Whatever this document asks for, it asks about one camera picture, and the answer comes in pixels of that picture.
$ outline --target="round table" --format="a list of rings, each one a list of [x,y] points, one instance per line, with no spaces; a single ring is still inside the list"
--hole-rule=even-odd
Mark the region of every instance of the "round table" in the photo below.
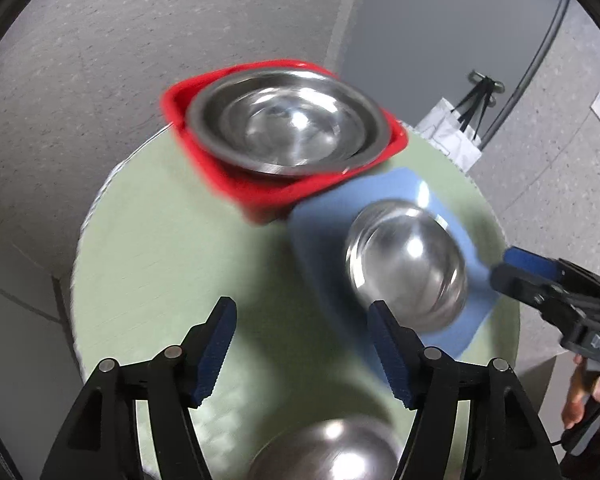
[[[411,136],[376,171],[407,166],[462,222],[480,259],[493,264],[504,236],[486,200],[440,152]],[[82,226],[72,278],[75,347],[85,378],[105,357],[120,364],[153,358],[203,322],[218,297],[238,305],[238,328],[213,394],[190,410],[216,480],[243,478],[277,434],[327,418],[370,415],[405,441],[413,412],[334,336],[302,281],[285,223],[247,223],[214,195],[164,128],[119,164]],[[519,305],[501,298],[462,360],[511,364]],[[157,475],[148,410],[138,402],[144,468]],[[461,402],[448,475],[466,439]]]

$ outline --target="stainless steel bowl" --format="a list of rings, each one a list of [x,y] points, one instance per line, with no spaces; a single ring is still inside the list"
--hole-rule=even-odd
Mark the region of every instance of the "stainless steel bowl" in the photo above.
[[[464,258],[446,222],[405,200],[365,207],[347,238],[346,265],[363,307],[384,300],[416,332],[449,325],[464,307]]]
[[[364,166],[390,139],[371,99],[311,70],[266,68],[220,78],[193,99],[187,121],[221,160],[289,176]]]
[[[248,480],[391,480],[400,448],[374,418],[327,420],[267,444]]]

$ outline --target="red container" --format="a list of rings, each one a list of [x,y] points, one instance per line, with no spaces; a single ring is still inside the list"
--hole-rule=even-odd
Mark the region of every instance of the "red container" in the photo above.
[[[270,177],[236,168],[215,158],[199,144],[195,134],[187,126],[186,111],[189,103],[205,86],[216,79],[238,72],[262,67],[305,68],[333,76],[323,67],[294,59],[276,59],[257,63],[245,63],[181,81],[169,88],[160,99],[160,106],[167,121],[173,123],[173,131],[180,146],[192,160],[212,189],[240,205],[246,217],[256,223],[266,223],[285,216],[295,203],[324,191],[363,171],[384,162],[403,150],[408,143],[407,133],[389,112],[384,114],[391,128],[389,145],[374,160],[362,168],[344,173],[321,173],[299,178]]]

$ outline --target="large metal bowl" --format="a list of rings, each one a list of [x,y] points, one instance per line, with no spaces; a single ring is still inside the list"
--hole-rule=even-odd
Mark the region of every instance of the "large metal bowl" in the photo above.
[[[390,140],[371,99],[311,70],[266,68],[220,78],[193,99],[187,121],[221,160],[288,176],[364,166]]]
[[[446,222],[406,200],[365,207],[349,230],[346,265],[364,308],[384,300],[402,326],[433,332],[460,314],[466,268]]]
[[[391,480],[400,448],[374,418],[327,420],[267,444],[248,480]]]

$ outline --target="blue plate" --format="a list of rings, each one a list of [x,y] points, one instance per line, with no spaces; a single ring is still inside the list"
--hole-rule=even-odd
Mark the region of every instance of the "blue plate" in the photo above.
[[[461,223],[430,192],[427,183],[407,168],[356,178],[301,202],[288,219],[301,272],[334,330],[383,379],[382,366],[366,330],[366,311],[349,284],[345,243],[349,227],[362,209],[378,200],[392,198],[409,200],[442,216],[466,262],[469,294],[464,309],[443,330],[419,333],[426,346],[437,346],[458,358],[498,299],[498,293],[489,285],[489,269],[478,259],[477,250]]]

